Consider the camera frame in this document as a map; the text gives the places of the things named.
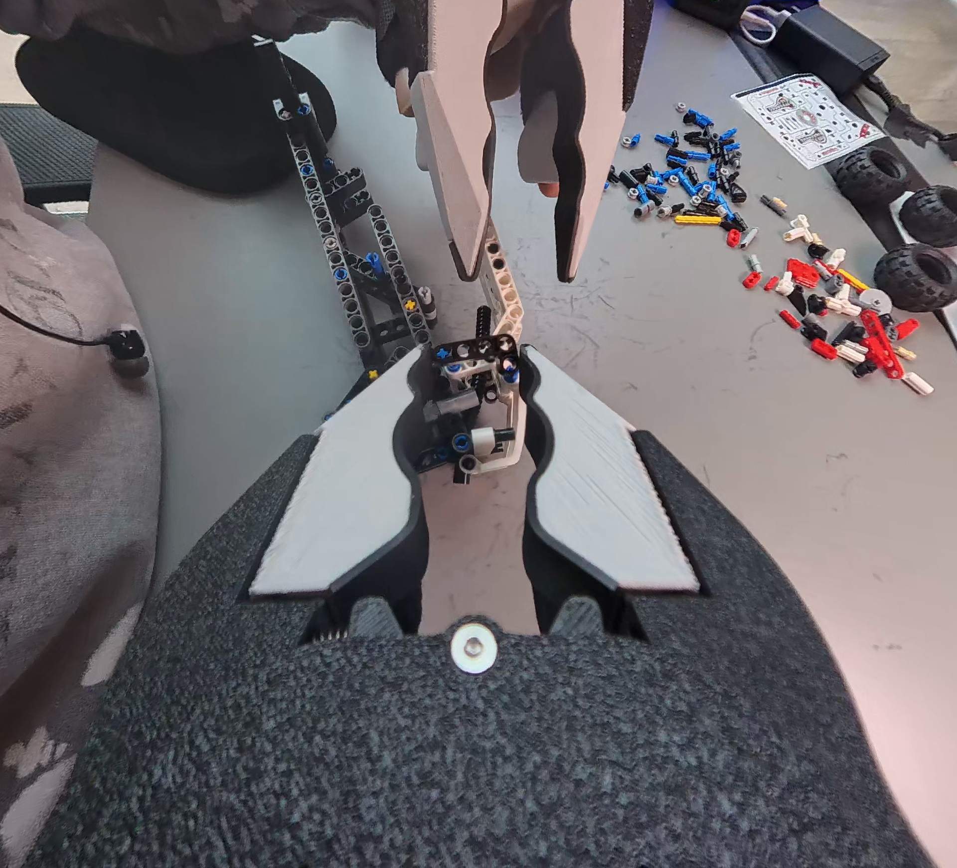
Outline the toy sticker sheet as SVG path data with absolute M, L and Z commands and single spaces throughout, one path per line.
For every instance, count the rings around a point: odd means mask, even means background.
M 790 75 L 731 98 L 807 169 L 838 161 L 884 137 L 814 75 Z

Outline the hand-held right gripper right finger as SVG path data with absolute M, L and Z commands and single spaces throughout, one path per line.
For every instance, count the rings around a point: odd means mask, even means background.
M 636 428 L 537 348 L 521 349 L 520 371 L 533 542 L 612 591 L 698 592 Z

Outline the person's left hand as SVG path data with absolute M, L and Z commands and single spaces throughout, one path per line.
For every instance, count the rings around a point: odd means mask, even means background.
M 438 6 L 439 60 L 453 45 L 464 54 L 453 58 L 451 71 L 465 71 L 469 80 L 482 77 L 489 102 L 506 99 L 520 86 L 520 65 L 538 21 L 538 0 L 449 0 Z

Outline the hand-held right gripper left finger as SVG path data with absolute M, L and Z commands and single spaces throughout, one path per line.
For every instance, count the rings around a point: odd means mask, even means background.
M 428 561 L 421 485 L 413 461 L 424 446 L 430 359 L 415 348 L 355 396 L 315 445 L 269 537 L 250 599 L 330 596 L 392 551 Z

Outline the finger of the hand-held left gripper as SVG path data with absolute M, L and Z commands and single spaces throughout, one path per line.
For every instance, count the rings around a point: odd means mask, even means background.
M 495 124 L 486 95 L 489 49 L 506 0 L 427 0 L 425 68 L 411 85 L 416 159 L 433 184 L 462 280 L 473 281 L 491 214 Z
M 625 120 L 624 0 L 570 0 L 555 47 L 557 276 L 574 280 Z

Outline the black rounded cushion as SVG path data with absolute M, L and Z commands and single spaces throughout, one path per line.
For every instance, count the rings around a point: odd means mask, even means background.
M 261 192 L 293 171 L 254 42 L 174 54 L 75 26 L 29 37 L 15 67 L 54 117 L 189 188 Z

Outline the white toy truck model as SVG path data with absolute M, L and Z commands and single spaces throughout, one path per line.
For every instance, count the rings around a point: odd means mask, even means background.
M 525 432 L 520 369 L 452 374 L 431 360 L 437 304 L 430 288 L 409 275 L 389 219 L 366 189 L 361 168 L 341 170 L 328 154 L 311 94 L 293 82 L 281 51 L 268 38 L 254 37 L 271 87 L 276 118 L 285 131 L 305 201 L 319 234 L 341 310 L 364 367 L 330 420 L 402 357 L 425 348 L 432 366 L 425 393 L 424 446 L 413 461 L 423 473 L 448 464 L 454 481 L 515 465 Z M 480 260 L 479 280 L 492 308 L 492 334 L 511 334 L 519 348 L 523 308 L 494 226 Z

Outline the pile of blue black toy pieces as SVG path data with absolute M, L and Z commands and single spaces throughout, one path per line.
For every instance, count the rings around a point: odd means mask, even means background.
M 741 212 L 748 202 L 740 174 L 743 147 L 738 130 L 723 131 L 700 110 L 677 102 L 679 127 L 652 133 L 646 150 L 661 158 L 636 167 L 611 165 L 604 192 L 624 192 L 634 219 L 654 217 L 684 226 L 714 226 L 725 244 L 744 250 L 756 239 L 758 228 Z

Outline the black power adapter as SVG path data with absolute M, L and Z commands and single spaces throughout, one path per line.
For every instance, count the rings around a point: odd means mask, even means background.
M 819 4 L 787 13 L 770 50 L 800 74 L 818 77 L 839 97 L 863 85 L 889 52 Z

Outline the pile of red white toy pieces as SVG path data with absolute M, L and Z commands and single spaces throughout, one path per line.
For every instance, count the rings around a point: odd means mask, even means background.
M 881 373 L 917 396 L 931 396 L 934 387 L 911 369 L 916 357 L 903 345 L 919 320 L 896 319 L 888 292 L 852 274 L 847 251 L 826 245 L 807 216 L 792 217 L 782 240 L 801 244 L 802 256 L 788 257 L 775 274 L 748 256 L 742 287 L 779 300 L 774 316 L 816 357 L 841 363 L 857 380 Z

